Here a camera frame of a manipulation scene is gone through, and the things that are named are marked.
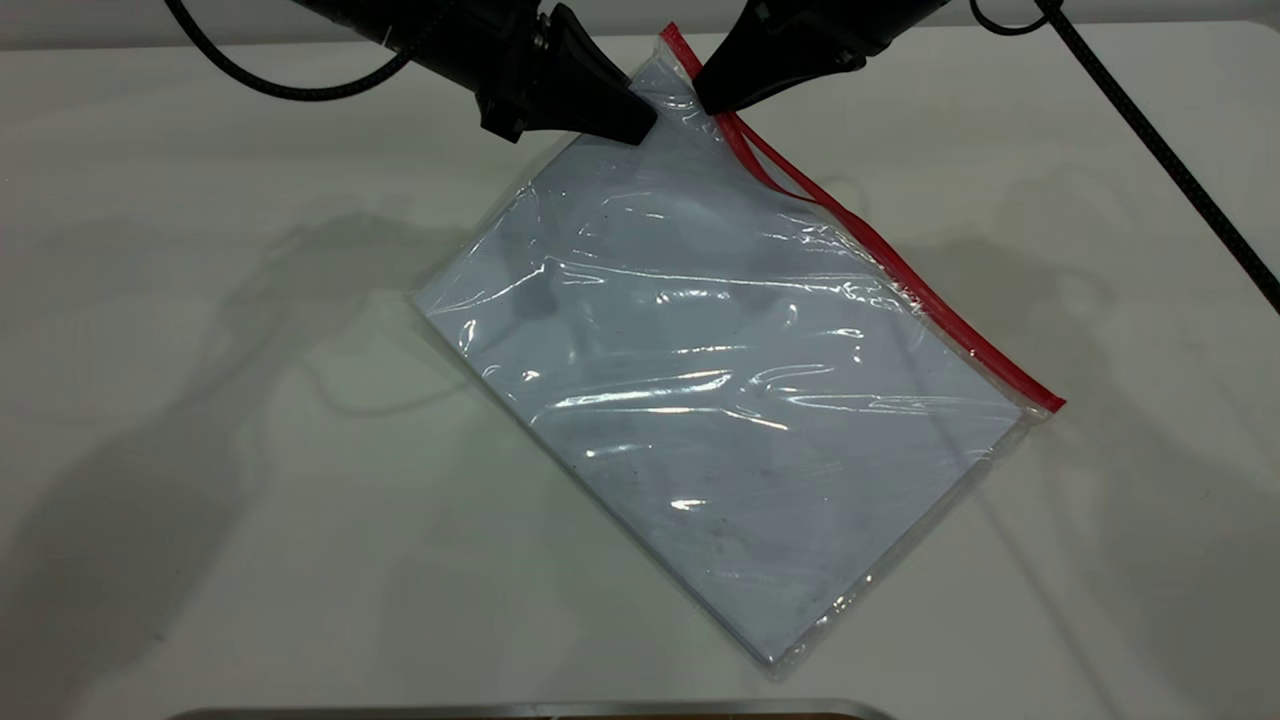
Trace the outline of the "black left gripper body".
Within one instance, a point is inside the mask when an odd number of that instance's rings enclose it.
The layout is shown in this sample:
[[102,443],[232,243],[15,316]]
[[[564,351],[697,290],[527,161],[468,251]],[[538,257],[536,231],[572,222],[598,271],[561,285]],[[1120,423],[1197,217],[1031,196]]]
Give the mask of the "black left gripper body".
[[512,143],[532,114],[539,1],[429,1],[420,64],[474,94],[480,126]]

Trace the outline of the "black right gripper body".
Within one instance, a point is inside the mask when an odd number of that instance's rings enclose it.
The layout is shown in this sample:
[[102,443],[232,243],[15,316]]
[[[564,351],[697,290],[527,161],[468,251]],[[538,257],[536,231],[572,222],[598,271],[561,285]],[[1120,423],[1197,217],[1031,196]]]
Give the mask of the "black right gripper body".
[[806,69],[863,67],[946,1],[759,1],[769,46]]

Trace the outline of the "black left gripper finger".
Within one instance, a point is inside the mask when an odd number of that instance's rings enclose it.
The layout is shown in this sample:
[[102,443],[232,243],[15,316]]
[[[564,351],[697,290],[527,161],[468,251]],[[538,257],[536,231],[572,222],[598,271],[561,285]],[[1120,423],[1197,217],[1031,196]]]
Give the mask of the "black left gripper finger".
[[553,88],[575,88],[580,94],[604,88],[631,91],[628,76],[596,46],[576,14],[563,3],[554,5],[549,15],[547,54],[540,73],[540,95]]
[[590,135],[626,145],[639,145],[653,128],[653,106],[628,88],[580,94],[575,88],[549,94],[509,91],[517,120],[508,141],[527,132],[558,129]]

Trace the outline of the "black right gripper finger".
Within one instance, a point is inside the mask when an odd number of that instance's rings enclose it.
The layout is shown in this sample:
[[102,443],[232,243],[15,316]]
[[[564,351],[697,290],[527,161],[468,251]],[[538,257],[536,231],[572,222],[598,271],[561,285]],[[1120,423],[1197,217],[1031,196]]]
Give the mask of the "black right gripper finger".
[[750,1],[698,72],[699,99],[768,99],[813,79],[810,42],[783,1]]
[[741,111],[795,86],[865,64],[864,54],[823,37],[731,35],[698,72],[698,99],[712,115]]

